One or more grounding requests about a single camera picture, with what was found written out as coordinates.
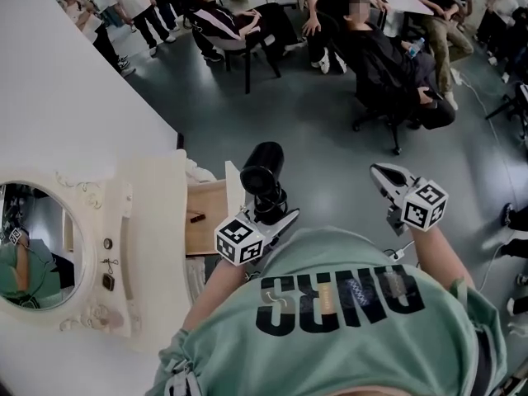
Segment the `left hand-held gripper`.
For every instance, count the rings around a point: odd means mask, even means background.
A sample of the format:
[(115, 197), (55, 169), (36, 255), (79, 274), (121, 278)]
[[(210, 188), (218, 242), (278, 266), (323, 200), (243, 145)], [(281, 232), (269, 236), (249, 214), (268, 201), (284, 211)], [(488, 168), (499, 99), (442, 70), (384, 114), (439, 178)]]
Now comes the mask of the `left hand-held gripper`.
[(271, 226), (252, 221), (252, 206), (244, 205), (238, 215), (227, 218), (214, 231), (214, 249), (233, 266), (258, 261), (265, 248), (298, 218), (299, 209), (286, 213)]

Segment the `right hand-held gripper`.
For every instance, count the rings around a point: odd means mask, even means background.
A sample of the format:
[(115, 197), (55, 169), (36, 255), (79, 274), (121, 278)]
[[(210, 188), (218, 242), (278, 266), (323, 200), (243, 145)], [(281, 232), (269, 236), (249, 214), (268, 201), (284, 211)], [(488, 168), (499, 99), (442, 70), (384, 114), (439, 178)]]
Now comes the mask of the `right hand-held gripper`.
[(437, 183), (391, 163), (374, 163), (370, 177), (391, 204), (387, 221), (401, 236), (407, 228), (428, 231), (444, 216), (449, 196)]

